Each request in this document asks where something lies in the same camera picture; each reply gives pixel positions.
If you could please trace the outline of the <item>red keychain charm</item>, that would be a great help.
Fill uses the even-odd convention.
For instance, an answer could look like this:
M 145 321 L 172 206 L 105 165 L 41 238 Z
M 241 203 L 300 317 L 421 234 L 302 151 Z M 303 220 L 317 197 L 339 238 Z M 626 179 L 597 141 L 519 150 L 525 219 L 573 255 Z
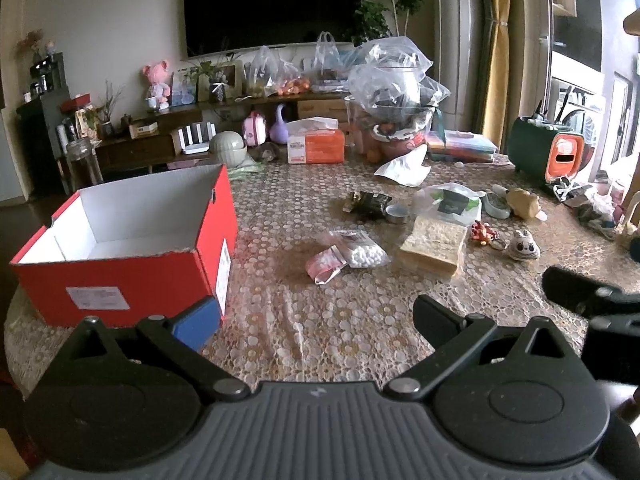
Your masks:
M 506 241 L 488 223 L 475 221 L 471 226 L 471 240 L 480 246 L 490 247 L 502 252 L 506 249 Z

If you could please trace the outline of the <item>white panda slipper toy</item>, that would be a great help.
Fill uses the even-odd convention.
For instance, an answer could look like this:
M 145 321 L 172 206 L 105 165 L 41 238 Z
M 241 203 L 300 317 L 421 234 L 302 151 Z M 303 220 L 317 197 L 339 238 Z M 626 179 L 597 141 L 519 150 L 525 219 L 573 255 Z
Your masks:
M 537 260 L 540 258 L 540 248 L 531 232 L 516 230 L 506 248 L 508 256 L 516 261 Z

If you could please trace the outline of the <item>bag of white beads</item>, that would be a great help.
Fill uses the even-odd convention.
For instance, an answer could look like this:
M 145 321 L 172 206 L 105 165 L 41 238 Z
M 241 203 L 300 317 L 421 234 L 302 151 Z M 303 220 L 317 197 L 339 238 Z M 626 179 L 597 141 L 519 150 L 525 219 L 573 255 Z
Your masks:
M 390 262 L 387 252 L 364 231 L 330 231 L 329 237 L 353 269 L 371 269 Z

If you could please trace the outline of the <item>plastic bag with green item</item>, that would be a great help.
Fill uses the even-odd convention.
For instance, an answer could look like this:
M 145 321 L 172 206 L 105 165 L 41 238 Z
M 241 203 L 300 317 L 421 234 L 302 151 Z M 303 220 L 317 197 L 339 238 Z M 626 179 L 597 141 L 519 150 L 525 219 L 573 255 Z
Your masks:
M 416 217 L 470 226 L 480 221 L 484 196 L 459 183 L 432 185 L 414 194 L 412 212 Z

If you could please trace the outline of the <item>tan plush toy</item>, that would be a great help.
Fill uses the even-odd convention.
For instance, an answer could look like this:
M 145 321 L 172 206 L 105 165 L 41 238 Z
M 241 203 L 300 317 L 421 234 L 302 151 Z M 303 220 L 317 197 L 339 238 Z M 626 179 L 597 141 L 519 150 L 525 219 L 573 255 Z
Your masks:
M 506 203 L 513 213 L 524 221 L 546 221 L 548 219 L 548 214 L 540 206 L 539 197 L 524 188 L 510 188 L 506 192 Z

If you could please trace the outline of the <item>pink white pouch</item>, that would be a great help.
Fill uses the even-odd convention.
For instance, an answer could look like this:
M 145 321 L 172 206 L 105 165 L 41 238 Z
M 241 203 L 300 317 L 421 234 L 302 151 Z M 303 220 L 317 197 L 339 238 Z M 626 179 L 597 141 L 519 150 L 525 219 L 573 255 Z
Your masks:
M 310 258 L 305 269 L 316 285 L 325 285 L 333 280 L 347 266 L 347 261 L 335 245 L 322 250 Z

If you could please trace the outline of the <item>black snack packet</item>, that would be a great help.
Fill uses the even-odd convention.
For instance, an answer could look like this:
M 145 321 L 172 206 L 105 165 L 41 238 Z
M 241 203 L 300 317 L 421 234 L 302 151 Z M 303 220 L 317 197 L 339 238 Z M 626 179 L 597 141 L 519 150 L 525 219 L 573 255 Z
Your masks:
M 383 193 L 355 191 L 345 198 L 343 211 L 365 219 L 381 219 L 392 200 L 392 196 Z

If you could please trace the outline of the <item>red cardboard box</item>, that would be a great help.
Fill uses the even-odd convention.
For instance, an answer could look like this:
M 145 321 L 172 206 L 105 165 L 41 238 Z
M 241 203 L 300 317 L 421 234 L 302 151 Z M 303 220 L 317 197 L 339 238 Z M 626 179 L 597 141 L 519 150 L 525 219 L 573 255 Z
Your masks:
M 198 166 L 83 188 L 11 264 L 47 324 L 130 326 L 208 296 L 223 306 L 236 234 L 226 167 Z

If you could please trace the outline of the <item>small round tin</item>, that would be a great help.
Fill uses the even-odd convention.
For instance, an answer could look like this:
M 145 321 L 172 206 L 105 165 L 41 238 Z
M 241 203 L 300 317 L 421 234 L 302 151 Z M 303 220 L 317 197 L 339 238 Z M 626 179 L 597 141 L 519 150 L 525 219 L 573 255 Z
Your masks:
M 404 204 L 388 204 L 384 210 L 386 220 L 393 224 L 406 223 L 410 217 L 410 209 Z

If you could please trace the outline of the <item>white paper sheet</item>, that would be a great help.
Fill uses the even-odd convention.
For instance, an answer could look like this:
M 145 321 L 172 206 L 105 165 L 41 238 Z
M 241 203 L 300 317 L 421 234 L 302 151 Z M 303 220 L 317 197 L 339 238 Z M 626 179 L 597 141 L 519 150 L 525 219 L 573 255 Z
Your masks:
M 426 153 L 427 146 L 420 145 L 407 154 L 386 162 L 374 174 L 408 188 L 418 188 L 431 172 L 431 167 L 424 164 Z

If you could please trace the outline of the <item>folded green white cloth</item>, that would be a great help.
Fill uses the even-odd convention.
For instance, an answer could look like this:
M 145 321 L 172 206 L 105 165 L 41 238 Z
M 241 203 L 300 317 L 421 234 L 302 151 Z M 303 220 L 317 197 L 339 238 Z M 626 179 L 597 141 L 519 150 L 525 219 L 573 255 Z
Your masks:
M 256 162 L 250 156 L 246 156 L 239 166 L 228 170 L 228 176 L 230 181 L 241 180 L 249 176 L 250 174 L 260 174 L 264 170 L 264 165 L 261 162 Z

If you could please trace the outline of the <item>stack of colourful folders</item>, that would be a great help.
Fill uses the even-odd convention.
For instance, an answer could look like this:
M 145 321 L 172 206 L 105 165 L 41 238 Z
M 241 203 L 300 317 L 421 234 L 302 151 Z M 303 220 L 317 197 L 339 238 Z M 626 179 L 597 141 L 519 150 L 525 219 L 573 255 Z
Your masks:
M 436 131 L 425 136 L 427 154 L 433 160 L 445 162 L 492 162 L 498 148 L 481 134 L 445 130 L 445 140 Z

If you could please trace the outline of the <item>glass jar with lid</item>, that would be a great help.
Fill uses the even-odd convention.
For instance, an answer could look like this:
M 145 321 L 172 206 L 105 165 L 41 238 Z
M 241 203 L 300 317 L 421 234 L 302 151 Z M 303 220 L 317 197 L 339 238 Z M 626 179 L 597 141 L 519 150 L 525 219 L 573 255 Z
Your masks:
M 90 139 L 79 138 L 66 146 L 70 180 L 75 191 L 103 183 L 96 150 Z

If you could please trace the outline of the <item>orange fruit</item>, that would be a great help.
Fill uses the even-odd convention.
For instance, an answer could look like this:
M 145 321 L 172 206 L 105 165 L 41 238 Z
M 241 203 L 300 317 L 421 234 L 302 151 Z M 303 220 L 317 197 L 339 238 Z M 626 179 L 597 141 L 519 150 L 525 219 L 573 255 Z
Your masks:
M 371 164 L 377 164 L 381 160 L 380 152 L 375 150 L 367 151 L 367 160 Z

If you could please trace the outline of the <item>grey round ceramic jar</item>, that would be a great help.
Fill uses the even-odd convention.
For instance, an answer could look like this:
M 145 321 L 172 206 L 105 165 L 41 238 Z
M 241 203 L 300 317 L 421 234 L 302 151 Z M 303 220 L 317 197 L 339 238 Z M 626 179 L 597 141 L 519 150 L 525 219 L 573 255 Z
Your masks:
M 221 131 L 209 141 L 209 154 L 216 164 L 228 169 L 239 167 L 247 154 L 243 137 L 235 131 Z

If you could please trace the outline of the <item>white router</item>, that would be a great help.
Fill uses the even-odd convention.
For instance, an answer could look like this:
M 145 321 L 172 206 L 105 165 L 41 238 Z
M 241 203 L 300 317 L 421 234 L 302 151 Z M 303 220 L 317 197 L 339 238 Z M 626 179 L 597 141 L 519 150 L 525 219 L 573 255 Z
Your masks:
M 198 155 L 209 151 L 209 141 L 217 133 L 212 122 L 179 127 L 171 133 L 177 155 Z

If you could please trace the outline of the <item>green radio box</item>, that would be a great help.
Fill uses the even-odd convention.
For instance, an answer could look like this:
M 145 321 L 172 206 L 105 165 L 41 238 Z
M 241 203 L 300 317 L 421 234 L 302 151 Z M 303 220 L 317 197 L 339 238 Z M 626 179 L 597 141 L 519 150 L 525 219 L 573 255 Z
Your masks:
M 552 183 L 578 174 L 584 148 L 584 137 L 567 126 L 518 117 L 509 134 L 506 154 L 517 170 Z

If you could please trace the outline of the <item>pink pot with fruit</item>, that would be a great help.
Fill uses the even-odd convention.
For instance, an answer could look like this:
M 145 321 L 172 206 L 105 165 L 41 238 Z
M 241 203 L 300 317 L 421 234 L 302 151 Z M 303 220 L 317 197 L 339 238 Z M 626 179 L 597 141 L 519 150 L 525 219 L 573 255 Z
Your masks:
M 405 155 L 425 143 L 437 111 L 434 106 L 380 106 L 370 114 L 357 106 L 349 119 L 356 150 L 364 156 L 379 151 L 382 162 Z

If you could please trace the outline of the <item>pink backpack toy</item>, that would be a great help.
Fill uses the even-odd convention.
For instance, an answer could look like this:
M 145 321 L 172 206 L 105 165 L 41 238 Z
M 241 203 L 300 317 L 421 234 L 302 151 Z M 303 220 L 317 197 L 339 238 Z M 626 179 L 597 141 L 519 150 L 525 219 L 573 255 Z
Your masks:
M 267 123 L 262 114 L 252 110 L 243 122 L 243 138 L 249 148 L 257 148 L 267 141 Z

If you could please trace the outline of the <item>purple vase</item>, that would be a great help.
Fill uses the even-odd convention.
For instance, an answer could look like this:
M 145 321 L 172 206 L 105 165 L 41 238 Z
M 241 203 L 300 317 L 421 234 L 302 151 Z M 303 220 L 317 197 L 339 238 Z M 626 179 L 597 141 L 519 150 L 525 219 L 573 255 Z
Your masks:
M 274 143 L 285 145 L 288 143 L 288 126 L 283 119 L 282 110 L 284 105 L 279 104 L 274 116 L 274 123 L 269 130 L 270 140 Z

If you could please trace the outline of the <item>orange tissue box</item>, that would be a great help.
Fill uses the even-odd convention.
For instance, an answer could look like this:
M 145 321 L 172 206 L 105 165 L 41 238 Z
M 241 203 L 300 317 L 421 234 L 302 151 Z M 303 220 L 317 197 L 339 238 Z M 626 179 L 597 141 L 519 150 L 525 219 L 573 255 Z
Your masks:
M 345 135 L 337 119 L 311 117 L 288 122 L 290 165 L 341 164 L 345 161 Z

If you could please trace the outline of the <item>pink plush bear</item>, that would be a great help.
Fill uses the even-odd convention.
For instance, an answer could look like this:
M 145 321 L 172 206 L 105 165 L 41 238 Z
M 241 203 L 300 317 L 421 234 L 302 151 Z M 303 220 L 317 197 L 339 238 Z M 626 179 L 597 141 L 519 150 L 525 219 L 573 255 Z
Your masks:
M 145 76 L 149 83 L 145 97 L 145 103 L 149 110 L 166 112 L 169 108 L 171 88 L 167 83 L 169 77 L 168 68 L 169 64 L 166 60 L 142 67 L 142 75 Z

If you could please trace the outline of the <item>dark side cabinet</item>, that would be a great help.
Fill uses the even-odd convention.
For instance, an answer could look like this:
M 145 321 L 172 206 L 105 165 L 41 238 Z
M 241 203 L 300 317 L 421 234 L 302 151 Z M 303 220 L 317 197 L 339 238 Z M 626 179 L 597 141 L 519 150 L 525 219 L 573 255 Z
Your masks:
M 29 70 L 29 102 L 17 107 L 18 138 L 29 179 L 30 197 L 43 198 L 67 192 L 60 160 L 63 149 L 56 127 L 63 122 L 61 105 L 70 98 L 62 53 L 47 55 Z

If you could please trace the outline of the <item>large clear plastic bag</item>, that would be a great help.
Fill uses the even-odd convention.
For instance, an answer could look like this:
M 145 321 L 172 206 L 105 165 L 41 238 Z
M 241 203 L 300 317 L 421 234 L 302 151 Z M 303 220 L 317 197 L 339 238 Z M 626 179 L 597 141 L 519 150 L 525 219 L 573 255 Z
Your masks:
M 406 36 L 360 44 L 344 66 L 350 100 L 382 122 L 408 122 L 450 96 L 427 75 L 433 62 Z

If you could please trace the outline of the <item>bag of oranges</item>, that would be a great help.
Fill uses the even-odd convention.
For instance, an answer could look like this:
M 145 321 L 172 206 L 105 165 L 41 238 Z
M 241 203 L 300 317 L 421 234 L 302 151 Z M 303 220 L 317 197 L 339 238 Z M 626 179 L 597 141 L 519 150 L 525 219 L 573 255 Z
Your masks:
M 276 89 L 279 96 L 297 96 L 311 89 L 311 82 L 303 72 L 291 62 L 279 63 Z

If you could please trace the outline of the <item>black television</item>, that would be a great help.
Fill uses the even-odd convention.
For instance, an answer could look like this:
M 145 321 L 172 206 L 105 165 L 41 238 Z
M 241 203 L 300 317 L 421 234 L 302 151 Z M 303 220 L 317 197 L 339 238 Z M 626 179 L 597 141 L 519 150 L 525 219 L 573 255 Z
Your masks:
M 354 36 L 360 0 L 183 0 L 190 58 Z

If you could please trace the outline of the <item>yellow curtain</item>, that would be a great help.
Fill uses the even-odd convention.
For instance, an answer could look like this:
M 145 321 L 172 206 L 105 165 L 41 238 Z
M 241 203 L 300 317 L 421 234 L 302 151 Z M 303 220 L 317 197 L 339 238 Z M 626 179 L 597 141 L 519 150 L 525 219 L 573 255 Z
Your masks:
M 501 148 L 508 107 L 511 0 L 483 0 L 483 47 L 478 74 L 478 132 Z

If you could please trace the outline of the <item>photo frame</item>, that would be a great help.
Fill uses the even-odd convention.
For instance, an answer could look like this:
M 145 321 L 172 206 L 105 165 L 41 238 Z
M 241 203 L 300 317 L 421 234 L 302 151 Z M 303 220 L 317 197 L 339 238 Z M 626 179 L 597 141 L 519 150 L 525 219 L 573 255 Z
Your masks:
M 244 67 L 241 60 L 215 63 L 204 61 L 198 66 L 196 95 L 198 102 L 214 102 L 214 94 L 224 92 L 222 99 L 232 101 L 243 94 Z

